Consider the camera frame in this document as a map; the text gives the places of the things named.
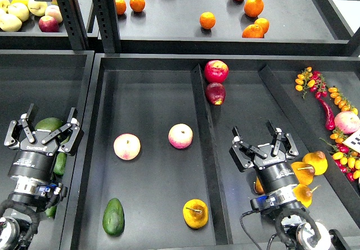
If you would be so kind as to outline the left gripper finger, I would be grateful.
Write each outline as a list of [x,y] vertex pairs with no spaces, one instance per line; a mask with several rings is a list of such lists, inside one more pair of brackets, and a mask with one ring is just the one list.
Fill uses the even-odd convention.
[[77,109],[72,107],[70,109],[67,122],[41,139],[41,144],[46,145],[55,138],[59,138],[61,134],[64,134],[66,138],[69,137],[69,140],[64,144],[60,144],[58,151],[74,156],[84,135],[84,131],[81,129],[79,122],[77,121],[77,114]]
[[11,149],[20,147],[20,134],[23,131],[30,144],[36,141],[34,127],[32,125],[37,114],[38,107],[31,103],[26,113],[22,114],[18,120],[12,120],[9,124],[8,131],[4,140],[4,145]]

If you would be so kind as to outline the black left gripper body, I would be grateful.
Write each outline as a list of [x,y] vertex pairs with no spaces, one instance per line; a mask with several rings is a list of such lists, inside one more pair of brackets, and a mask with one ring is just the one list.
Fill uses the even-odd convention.
[[59,135],[42,144],[42,140],[48,134],[50,132],[47,130],[33,131],[34,143],[31,143],[28,138],[19,141],[20,134],[7,133],[7,147],[17,150],[8,177],[14,180],[34,181],[38,185],[45,185],[51,181],[58,149],[67,138]]

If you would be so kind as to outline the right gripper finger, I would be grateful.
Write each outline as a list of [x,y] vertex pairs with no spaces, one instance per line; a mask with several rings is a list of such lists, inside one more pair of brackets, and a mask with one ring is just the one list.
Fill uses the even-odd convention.
[[260,166],[263,166],[263,161],[267,158],[267,154],[260,148],[244,142],[239,134],[238,127],[233,127],[232,134],[233,140],[229,153],[239,172],[244,172],[252,167],[258,169]]
[[290,133],[285,133],[282,131],[281,128],[275,127],[271,120],[266,122],[266,126],[268,131],[272,136],[272,143],[271,143],[271,156],[277,157],[280,155],[280,148],[283,146],[285,151],[283,154],[285,155],[284,158],[286,159],[294,159],[299,155],[299,151],[295,145],[293,137]]

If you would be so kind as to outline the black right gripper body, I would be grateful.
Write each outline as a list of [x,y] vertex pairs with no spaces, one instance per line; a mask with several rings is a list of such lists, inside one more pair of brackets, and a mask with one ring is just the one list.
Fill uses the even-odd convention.
[[283,151],[279,151],[278,155],[272,156],[273,146],[270,144],[262,144],[258,148],[267,155],[265,159],[257,155],[254,158],[255,172],[265,193],[274,192],[289,185],[299,184],[298,178],[288,162],[288,158],[293,159],[293,156],[289,156]]

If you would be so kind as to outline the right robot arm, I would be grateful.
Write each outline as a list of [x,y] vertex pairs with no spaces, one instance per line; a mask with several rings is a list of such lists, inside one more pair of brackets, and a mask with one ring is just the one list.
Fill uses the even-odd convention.
[[264,193],[250,201],[251,210],[241,217],[260,213],[274,223],[274,238],[287,249],[349,249],[338,230],[327,230],[312,219],[305,203],[311,190],[300,183],[300,176],[290,160],[299,152],[289,133],[276,128],[270,121],[266,126],[272,136],[270,143],[254,146],[243,140],[238,127],[233,127],[229,153],[240,172],[253,168]]

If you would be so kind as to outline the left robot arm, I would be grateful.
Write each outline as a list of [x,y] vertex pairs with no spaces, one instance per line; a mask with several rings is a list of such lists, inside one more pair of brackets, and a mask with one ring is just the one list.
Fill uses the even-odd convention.
[[71,108],[67,121],[46,119],[33,124],[37,109],[12,120],[4,145],[16,150],[8,177],[15,189],[1,202],[1,249],[28,249],[46,211],[57,206],[68,189],[56,175],[59,160],[77,153],[84,135]]

